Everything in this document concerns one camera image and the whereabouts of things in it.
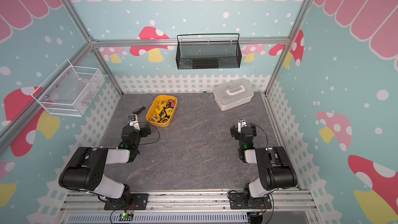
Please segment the yellow storage tray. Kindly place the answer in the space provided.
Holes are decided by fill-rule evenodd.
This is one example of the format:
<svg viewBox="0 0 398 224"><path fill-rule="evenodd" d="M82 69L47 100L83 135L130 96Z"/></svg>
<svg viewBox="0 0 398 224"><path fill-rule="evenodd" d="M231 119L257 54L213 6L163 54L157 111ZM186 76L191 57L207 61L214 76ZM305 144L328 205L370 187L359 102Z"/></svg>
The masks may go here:
<svg viewBox="0 0 398 224"><path fill-rule="evenodd" d="M176 102L176 105L174 107L174 113L172 114L171 117L167 117L165 112L164 112L164 109L167 108L167 107L165 107L165 108L157 107L157 104L158 104L159 101L167 101L168 102L168 100L174 100ZM165 128L165 127L169 126L171 124L171 122L172 122L172 119L173 119L175 113L176 113L177 103L178 103L178 99L176 97L174 97L174 96L171 96L171 95L159 95L159 96L157 96L155 98L155 100L153 101L152 106L149 107L148 113L146 115L146 120L150 124L152 124L152 125L154 125L156 127ZM158 115L160 117L160 121L159 122L150 121L150 118L153 115Z"/></svg>

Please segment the pink tape measure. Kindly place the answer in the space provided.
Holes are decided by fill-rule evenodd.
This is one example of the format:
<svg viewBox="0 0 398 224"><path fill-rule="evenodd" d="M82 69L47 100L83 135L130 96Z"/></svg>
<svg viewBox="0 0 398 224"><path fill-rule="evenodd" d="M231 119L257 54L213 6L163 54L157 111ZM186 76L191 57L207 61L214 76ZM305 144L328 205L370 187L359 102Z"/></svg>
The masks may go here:
<svg viewBox="0 0 398 224"><path fill-rule="evenodd" d="M168 103L167 103L166 107L167 108L174 108L175 105L176 105L176 102L174 100L168 100Z"/></svg>

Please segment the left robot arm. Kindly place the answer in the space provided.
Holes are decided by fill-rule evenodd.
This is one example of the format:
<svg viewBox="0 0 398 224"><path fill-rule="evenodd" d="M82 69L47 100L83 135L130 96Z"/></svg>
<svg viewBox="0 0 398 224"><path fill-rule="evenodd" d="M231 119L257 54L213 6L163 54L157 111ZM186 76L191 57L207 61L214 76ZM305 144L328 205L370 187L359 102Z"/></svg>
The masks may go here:
<svg viewBox="0 0 398 224"><path fill-rule="evenodd" d="M117 148L77 148L59 176L60 187L90 192L107 200L129 200L130 187L107 177L105 167L132 163L140 154L141 139L151 134L152 127L149 122L130 121L122 129Z"/></svg>

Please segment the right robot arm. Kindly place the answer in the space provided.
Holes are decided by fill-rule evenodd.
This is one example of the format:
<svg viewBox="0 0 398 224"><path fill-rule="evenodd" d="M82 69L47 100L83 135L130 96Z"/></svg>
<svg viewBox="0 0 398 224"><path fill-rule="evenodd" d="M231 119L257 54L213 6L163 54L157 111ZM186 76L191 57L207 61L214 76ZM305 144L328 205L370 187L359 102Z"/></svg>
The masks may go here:
<svg viewBox="0 0 398 224"><path fill-rule="evenodd" d="M260 199L279 189L295 187L298 183L293 165L282 146L254 147L257 127L254 123L247 124L245 117L239 116L237 126L230 129L231 136L239 141L239 159L258 168L259 177L244 188L247 201Z"/></svg>

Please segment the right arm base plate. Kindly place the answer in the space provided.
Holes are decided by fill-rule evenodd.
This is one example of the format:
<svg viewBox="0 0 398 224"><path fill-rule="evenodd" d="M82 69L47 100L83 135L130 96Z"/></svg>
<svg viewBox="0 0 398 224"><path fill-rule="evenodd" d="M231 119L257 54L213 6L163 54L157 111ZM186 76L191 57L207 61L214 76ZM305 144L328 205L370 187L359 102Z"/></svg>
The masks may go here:
<svg viewBox="0 0 398 224"><path fill-rule="evenodd" d="M252 198L243 192L230 191L227 194L231 209L272 209L269 195L262 198Z"/></svg>

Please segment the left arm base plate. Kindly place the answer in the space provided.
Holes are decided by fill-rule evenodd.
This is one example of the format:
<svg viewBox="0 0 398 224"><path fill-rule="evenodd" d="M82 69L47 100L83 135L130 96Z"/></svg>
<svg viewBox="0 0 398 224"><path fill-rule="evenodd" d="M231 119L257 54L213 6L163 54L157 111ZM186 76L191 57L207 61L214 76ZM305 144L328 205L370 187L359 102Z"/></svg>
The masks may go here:
<svg viewBox="0 0 398 224"><path fill-rule="evenodd" d="M107 199L104 210L145 210L148 203L148 194L128 194L120 199Z"/></svg>

